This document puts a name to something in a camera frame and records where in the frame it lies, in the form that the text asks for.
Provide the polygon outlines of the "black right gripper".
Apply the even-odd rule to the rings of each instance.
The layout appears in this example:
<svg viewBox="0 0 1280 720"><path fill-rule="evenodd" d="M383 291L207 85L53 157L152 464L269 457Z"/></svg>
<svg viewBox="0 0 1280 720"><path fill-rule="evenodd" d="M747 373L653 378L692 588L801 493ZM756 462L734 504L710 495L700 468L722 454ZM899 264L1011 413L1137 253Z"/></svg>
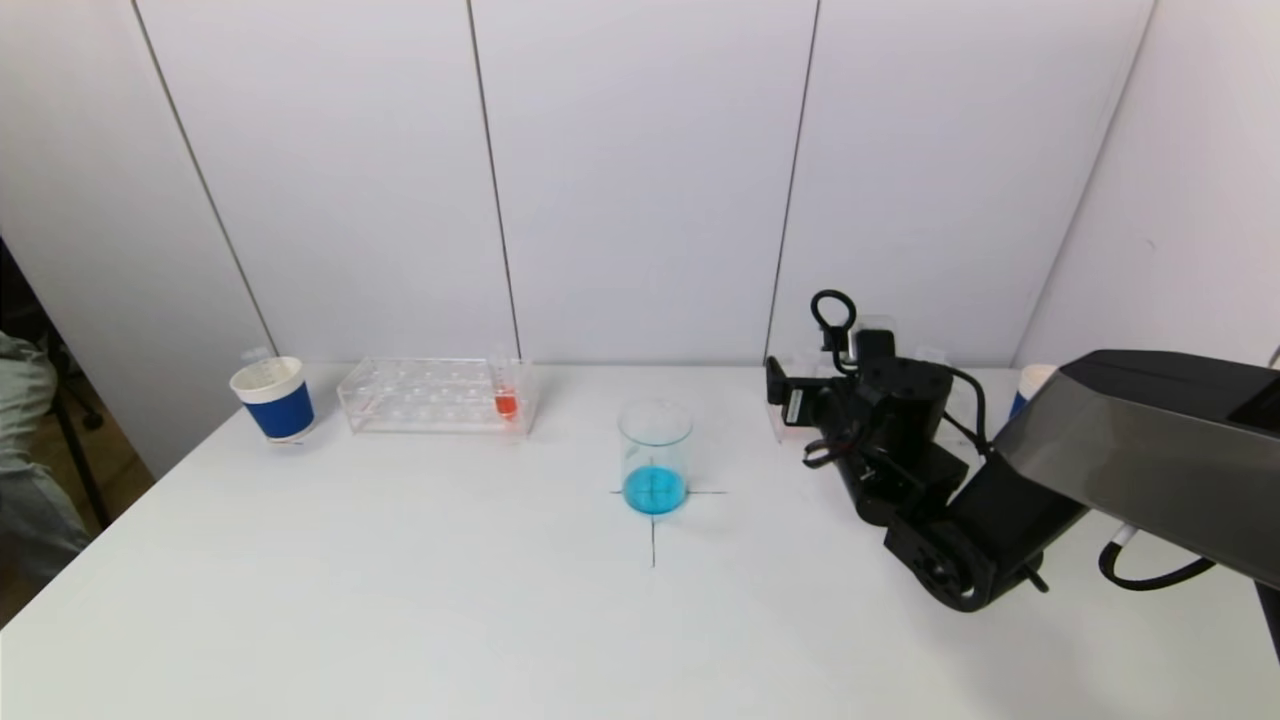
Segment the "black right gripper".
<svg viewBox="0 0 1280 720"><path fill-rule="evenodd" d="M786 427L817 428L831 413L838 378L788 378L780 360L765 357L765 400L782 405L781 420Z"/></svg>

